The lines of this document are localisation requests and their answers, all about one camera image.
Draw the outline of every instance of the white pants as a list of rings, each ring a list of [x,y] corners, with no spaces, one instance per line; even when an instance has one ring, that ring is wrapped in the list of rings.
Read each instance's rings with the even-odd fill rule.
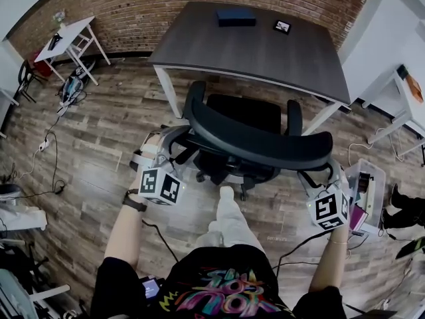
[[[234,201],[233,189],[221,187],[217,221],[211,222],[208,233],[197,239],[196,248],[233,245],[250,245],[264,252],[260,242],[248,227],[238,204]]]

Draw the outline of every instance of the wood plank floor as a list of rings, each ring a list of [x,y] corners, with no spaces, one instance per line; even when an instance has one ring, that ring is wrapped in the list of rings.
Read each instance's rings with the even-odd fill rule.
[[[72,70],[64,65],[59,71],[67,75]],[[181,124],[173,117],[168,102],[152,68],[143,59],[117,60],[112,66],[101,66],[94,71],[100,83],[91,82],[88,93],[79,105],[72,106],[58,121],[54,132],[58,140],[57,178],[65,180],[66,189],[61,195],[41,195],[22,199],[22,204],[44,209],[48,216],[45,231],[30,230],[19,233],[35,242],[37,256],[48,256],[47,267],[53,280],[68,283],[70,295],[90,303],[96,269],[102,262],[104,249],[120,210],[121,200],[134,179],[128,167],[132,151],[137,149],[146,134],[162,124]],[[323,103],[306,94],[269,84],[236,80],[225,76],[211,76],[201,72],[173,72],[173,83],[179,101],[183,102],[190,83],[207,80],[209,92],[247,96],[269,100],[282,107],[282,126],[286,124],[286,102],[296,99],[301,103],[304,121],[311,120]],[[0,141],[0,173],[8,174],[14,162],[18,176],[31,170],[32,157],[44,140],[47,130],[56,120],[59,99],[55,94],[60,81],[51,76],[45,86],[33,82],[29,89],[36,104],[20,98],[19,107],[13,108],[5,127],[8,135]],[[347,147],[350,143],[365,143],[365,138],[377,128],[385,127],[389,119],[358,104],[346,115],[337,112],[320,130],[333,134],[333,156],[343,166],[348,166]],[[414,136],[407,130],[400,132],[404,147],[411,145]],[[50,147],[36,156],[33,174],[25,176],[18,184],[27,195],[49,190],[55,163],[54,139]],[[398,147],[396,136],[394,144]],[[401,192],[413,197],[425,197],[425,168],[421,168],[420,151],[408,154],[404,162],[394,157],[389,138],[378,141],[372,149],[354,147],[351,160],[365,158],[386,172],[389,191],[399,183]],[[207,231],[215,217],[218,187],[209,182],[197,183],[195,174],[188,173],[189,192],[179,207],[152,206],[145,219],[157,223],[166,240],[178,257],[184,257],[195,244],[197,237]],[[273,181],[258,185],[250,191],[248,201],[240,204],[248,224],[258,236],[272,265],[278,257],[299,242],[317,232],[305,208],[305,193],[292,171],[283,171]],[[419,237],[421,227],[393,230],[399,238]],[[353,238],[354,247],[361,239]],[[317,262],[326,238],[312,241],[289,257],[288,262]],[[364,245],[351,252],[347,260],[341,292],[344,301],[362,309],[378,304],[401,281],[408,258],[395,261],[394,257],[403,242],[392,241],[387,236],[369,237]],[[409,301],[417,302],[420,296],[409,291],[425,292],[425,263],[417,255],[412,264],[414,274],[406,278],[394,293],[394,306],[402,308]],[[153,274],[166,277],[174,260],[150,228],[143,229],[138,271],[140,275]],[[307,291],[315,270],[310,265],[284,266],[280,272],[280,296],[294,306]]]

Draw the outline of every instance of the red brick wall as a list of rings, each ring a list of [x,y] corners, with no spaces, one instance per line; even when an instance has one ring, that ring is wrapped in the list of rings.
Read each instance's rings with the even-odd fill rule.
[[[107,52],[152,51],[188,1],[219,1],[296,15],[327,27],[338,47],[364,0],[41,0],[9,33],[21,55],[41,48],[57,30],[52,16],[66,11],[65,23],[95,15],[94,30]]]

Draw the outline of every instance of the black t-shirt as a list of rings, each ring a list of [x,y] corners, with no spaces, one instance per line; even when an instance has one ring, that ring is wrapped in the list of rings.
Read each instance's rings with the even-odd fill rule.
[[[278,293],[266,255],[247,245],[195,249],[172,268],[150,306],[131,266],[106,258],[98,270],[91,318],[346,318],[338,288],[306,294],[294,312]]]

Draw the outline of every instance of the white cube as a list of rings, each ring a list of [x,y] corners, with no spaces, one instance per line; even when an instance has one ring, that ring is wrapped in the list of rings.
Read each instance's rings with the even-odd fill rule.
[[[330,187],[307,202],[313,223],[323,230],[334,229],[348,222],[348,199],[342,190]]]
[[[185,189],[186,183],[157,167],[143,171],[139,195],[158,205],[176,205]]]

